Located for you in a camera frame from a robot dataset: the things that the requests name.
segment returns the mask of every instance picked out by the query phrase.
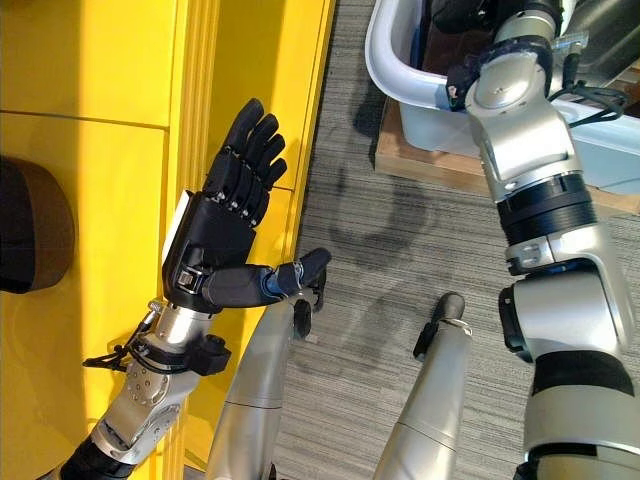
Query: wire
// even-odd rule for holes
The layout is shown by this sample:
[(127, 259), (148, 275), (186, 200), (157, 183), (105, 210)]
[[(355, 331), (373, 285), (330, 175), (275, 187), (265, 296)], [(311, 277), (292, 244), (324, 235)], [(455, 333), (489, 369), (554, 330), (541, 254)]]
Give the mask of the wire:
[(562, 89), (549, 97), (549, 101), (564, 95), (575, 95), (578, 103), (589, 100), (602, 107), (602, 110), (588, 117), (569, 124), (570, 128), (596, 122), (610, 122), (624, 115), (624, 109), (629, 104), (629, 96), (613, 88), (587, 87), (583, 80), (575, 81), (580, 54), (571, 53), (564, 59), (562, 69)]
[(138, 334), (148, 330), (150, 325), (144, 321), (140, 322), (136, 329), (133, 331), (129, 340), (124, 345), (116, 345), (113, 347), (113, 352), (101, 357), (87, 358), (82, 362), (83, 367), (89, 368), (106, 368), (108, 370), (117, 370), (118, 372), (127, 371), (127, 363), (124, 362), (127, 354), (131, 353), (131, 343), (138, 336)]

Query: white tray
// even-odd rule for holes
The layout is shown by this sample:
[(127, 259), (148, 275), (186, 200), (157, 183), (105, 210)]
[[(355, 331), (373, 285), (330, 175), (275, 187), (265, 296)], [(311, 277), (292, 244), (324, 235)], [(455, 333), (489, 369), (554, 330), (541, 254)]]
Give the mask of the white tray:
[[(448, 108), (446, 77), (409, 66), (420, 3), (377, 0), (365, 43), (369, 75), (380, 90), (400, 103), (408, 143), (477, 157), (467, 115)], [(596, 111), (561, 100), (553, 105), (568, 121)], [(640, 193), (640, 119), (624, 116), (614, 122), (582, 125), (572, 133), (589, 185), (620, 194)]]

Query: brown leather object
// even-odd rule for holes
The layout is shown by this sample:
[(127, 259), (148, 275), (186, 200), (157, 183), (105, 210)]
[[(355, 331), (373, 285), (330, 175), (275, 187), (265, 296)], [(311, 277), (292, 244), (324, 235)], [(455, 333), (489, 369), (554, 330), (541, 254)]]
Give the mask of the brown leather object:
[(0, 290), (55, 285), (71, 265), (75, 233), (67, 199), (43, 167), (0, 158)]

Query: gray carpet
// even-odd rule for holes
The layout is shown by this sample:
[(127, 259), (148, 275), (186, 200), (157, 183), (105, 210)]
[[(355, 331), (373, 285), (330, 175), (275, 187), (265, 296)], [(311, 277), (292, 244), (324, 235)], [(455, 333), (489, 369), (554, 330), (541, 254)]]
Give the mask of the gray carpet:
[[(416, 335), (457, 290), (474, 346), (455, 478), (510, 479), (532, 369), (502, 341), (504, 235), (487, 198), (373, 171), (384, 102), (363, 56), (373, 3), (336, 9), (299, 240), (333, 262), (311, 339), (292, 348), (274, 461), (279, 478), (370, 479), (420, 367)], [(640, 219), (609, 224), (640, 304)], [(639, 357), (636, 346), (626, 358), (635, 378)]]

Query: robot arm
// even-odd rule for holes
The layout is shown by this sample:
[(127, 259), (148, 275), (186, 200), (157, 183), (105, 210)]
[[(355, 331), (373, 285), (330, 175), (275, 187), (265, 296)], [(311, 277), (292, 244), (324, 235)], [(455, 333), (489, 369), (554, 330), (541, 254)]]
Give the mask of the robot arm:
[(560, 9), (547, 1), (503, 6), (508, 14), (479, 59), (465, 107), (509, 242), (509, 270), (525, 275), (500, 296), (507, 347), (536, 366), (528, 461), (516, 478), (637, 478), (640, 401), (620, 359), (633, 305), (569, 127), (546, 98)]
[[(296, 295), (324, 271), (317, 249), (272, 269), (245, 265), (269, 191), (286, 170), (278, 122), (251, 100), (238, 114), (202, 191), (185, 192), (163, 250), (167, 303), (153, 301), (132, 337), (86, 366), (126, 371), (121, 392), (90, 436), (49, 479), (127, 478), (176, 421), (200, 377), (221, 372), (231, 352), (209, 335), (223, 308), (270, 305)], [(123, 358), (131, 361), (124, 366)]]

